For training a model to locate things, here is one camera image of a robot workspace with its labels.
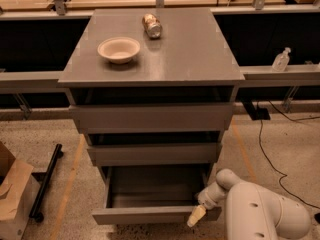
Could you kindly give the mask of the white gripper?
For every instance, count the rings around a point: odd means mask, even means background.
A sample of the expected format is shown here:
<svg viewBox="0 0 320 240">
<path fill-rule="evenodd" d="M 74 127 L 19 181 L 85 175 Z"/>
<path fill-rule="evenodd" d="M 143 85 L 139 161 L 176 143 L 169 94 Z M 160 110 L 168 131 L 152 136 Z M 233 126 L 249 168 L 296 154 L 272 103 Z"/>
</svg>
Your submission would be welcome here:
<svg viewBox="0 0 320 240">
<path fill-rule="evenodd" d="M 227 192 L 217 183 L 212 183 L 204 188 L 197 196 L 200 205 L 193 208 L 187 225 L 189 227 L 195 226 L 206 215 L 206 210 L 215 208 L 226 195 Z"/>
</svg>

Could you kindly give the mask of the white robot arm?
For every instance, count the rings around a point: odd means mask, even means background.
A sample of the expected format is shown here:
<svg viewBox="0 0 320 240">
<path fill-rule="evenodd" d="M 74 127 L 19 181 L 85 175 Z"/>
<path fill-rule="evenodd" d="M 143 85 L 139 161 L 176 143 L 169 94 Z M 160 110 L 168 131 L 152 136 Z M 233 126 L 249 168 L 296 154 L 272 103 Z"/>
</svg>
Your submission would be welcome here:
<svg viewBox="0 0 320 240">
<path fill-rule="evenodd" d="M 225 201 L 227 240 L 298 240 L 306 236 L 311 219 L 300 203 L 222 169 L 197 196 L 187 225 L 193 227 L 208 210 Z"/>
</svg>

